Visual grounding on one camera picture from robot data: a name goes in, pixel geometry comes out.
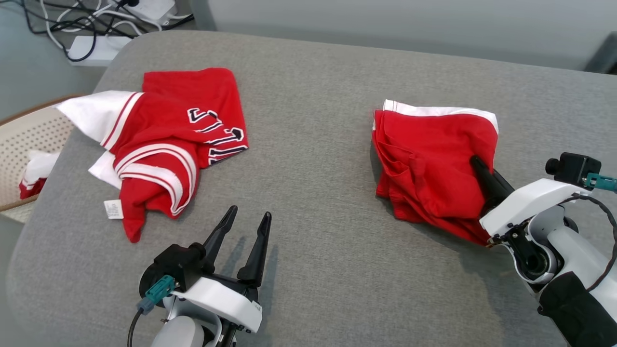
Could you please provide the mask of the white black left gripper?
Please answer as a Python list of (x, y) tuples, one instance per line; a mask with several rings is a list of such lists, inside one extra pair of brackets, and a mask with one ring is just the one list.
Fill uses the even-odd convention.
[(170, 289), (171, 335), (255, 334), (263, 321), (259, 288), (265, 269), (272, 215), (266, 212), (256, 231), (256, 240), (236, 279), (215, 272), (215, 261), (225, 236), (231, 230), (238, 206), (231, 206), (203, 244), (201, 269), (208, 274), (189, 281), (175, 281)]

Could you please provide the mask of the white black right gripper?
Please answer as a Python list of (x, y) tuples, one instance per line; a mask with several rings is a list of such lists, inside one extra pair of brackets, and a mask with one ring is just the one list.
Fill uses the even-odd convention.
[(485, 198), (480, 225), (488, 234), (487, 247), (502, 245), (514, 251), (522, 239), (541, 251), (592, 251), (590, 242), (564, 225), (563, 208), (565, 200), (590, 196), (590, 191), (545, 178), (515, 190), (479, 156), (472, 156), (470, 164)]

